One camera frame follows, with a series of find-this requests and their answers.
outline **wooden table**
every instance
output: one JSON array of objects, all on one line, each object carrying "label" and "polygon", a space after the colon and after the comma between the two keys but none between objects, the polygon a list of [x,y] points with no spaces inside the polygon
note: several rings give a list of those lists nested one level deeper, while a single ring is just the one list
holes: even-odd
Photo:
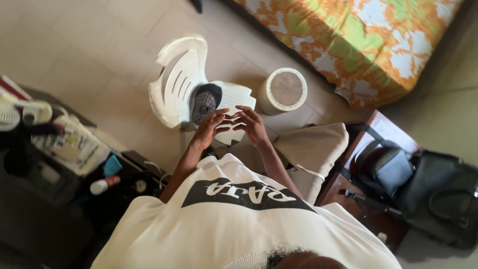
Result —
[{"label": "wooden table", "polygon": [[408,231],[408,225],[387,213],[377,213],[376,210],[376,213],[374,213],[373,208],[358,205],[352,198],[339,193],[341,190],[349,190],[365,196],[357,186],[347,179],[346,176],[348,175],[344,175],[344,172],[342,172],[344,174],[341,173],[341,168],[350,171],[352,180],[354,180],[356,155],[360,154],[370,142],[375,140],[370,133],[364,130],[367,125],[376,132],[374,134],[371,130],[370,133],[375,136],[378,134],[385,140],[391,140],[408,152],[416,153],[422,150],[409,135],[377,110],[365,123],[346,124],[349,132],[348,147],[329,173],[331,176],[326,179],[322,186],[322,190],[315,201],[315,206],[323,206],[333,202],[339,203],[375,235],[380,232],[385,233],[388,237],[386,245],[392,252],[395,252]]}]

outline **patterned bedsheet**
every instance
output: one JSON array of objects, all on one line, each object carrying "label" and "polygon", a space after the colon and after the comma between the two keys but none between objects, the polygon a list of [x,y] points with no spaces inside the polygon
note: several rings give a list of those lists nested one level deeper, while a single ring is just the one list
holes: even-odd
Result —
[{"label": "patterned bedsheet", "polygon": [[234,0],[351,107],[410,92],[463,0]]}]

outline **chair backrest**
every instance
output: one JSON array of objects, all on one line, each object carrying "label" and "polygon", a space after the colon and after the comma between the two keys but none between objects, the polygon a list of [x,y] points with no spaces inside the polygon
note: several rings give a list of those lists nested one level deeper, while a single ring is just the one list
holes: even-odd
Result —
[{"label": "chair backrest", "polygon": [[158,54],[163,67],[157,81],[149,85],[151,107],[158,119],[174,128],[189,122],[190,97],[198,85],[206,84],[207,42],[198,34],[172,40]]}]

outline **patterned cap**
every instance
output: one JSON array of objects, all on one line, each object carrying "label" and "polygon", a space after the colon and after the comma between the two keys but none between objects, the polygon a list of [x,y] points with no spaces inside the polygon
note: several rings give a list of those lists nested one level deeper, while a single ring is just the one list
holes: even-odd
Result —
[{"label": "patterned cap", "polygon": [[203,119],[217,109],[222,99],[222,89],[215,84],[205,84],[197,90],[191,120],[200,125]]}]

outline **person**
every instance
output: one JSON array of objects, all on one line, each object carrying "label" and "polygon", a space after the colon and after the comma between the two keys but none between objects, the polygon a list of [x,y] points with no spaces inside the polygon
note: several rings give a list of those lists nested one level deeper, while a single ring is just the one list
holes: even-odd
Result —
[{"label": "person", "polygon": [[[303,201],[261,117],[237,108],[203,120],[159,199],[131,202],[92,268],[401,268],[340,205]],[[231,154],[200,160],[225,124],[246,132],[267,177]]]}]

